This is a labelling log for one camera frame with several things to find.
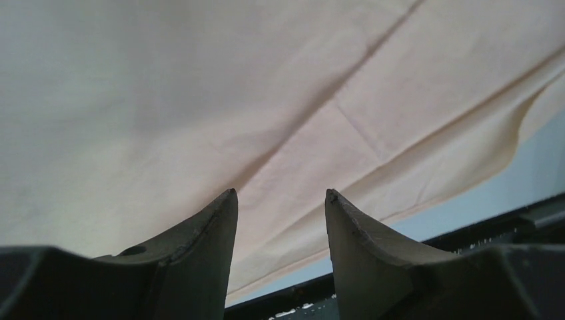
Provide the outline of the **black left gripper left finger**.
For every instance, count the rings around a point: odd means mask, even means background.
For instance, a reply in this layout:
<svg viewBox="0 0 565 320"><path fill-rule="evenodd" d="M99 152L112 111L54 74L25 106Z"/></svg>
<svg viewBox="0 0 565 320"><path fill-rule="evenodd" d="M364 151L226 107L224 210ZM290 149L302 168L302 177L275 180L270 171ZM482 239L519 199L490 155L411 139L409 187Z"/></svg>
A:
<svg viewBox="0 0 565 320"><path fill-rule="evenodd" d="M237 220L237 192L227 189L116 256L2 247L1 318L222 319Z"/></svg>

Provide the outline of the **beige cloth wrap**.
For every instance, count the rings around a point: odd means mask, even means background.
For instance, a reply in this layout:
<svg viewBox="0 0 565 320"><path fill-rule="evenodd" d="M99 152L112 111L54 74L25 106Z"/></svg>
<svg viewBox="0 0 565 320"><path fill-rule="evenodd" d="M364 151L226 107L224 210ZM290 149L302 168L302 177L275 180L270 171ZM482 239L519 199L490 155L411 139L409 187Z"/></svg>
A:
<svg viewBox="0 0 565 320"><path fill-rule="evenodd" d="M1 244L118 253L239 195L234 301L508 166L564 109L563 1L2 1Z"/></svg>

